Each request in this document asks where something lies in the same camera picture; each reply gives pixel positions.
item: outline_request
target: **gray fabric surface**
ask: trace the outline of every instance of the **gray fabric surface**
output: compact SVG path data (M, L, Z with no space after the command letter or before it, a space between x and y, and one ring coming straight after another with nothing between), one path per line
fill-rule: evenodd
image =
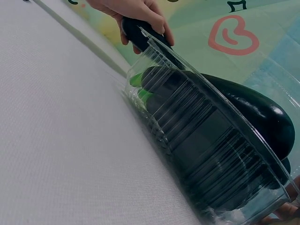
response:
M118 74L33 2L0 23L0 224L198 224Z

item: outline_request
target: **eggplant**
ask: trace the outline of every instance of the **eggplant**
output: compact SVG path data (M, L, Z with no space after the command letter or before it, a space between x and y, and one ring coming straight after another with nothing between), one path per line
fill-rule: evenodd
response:
M142 75L141 85L147 91L169 98L180 86L192 81L200 86L203 82L190 71L167 70L150 67ZM273 100L243 85L217 78L203 76L213 84L257 129L279 160L291 152L295 141L295 129L288 114Z

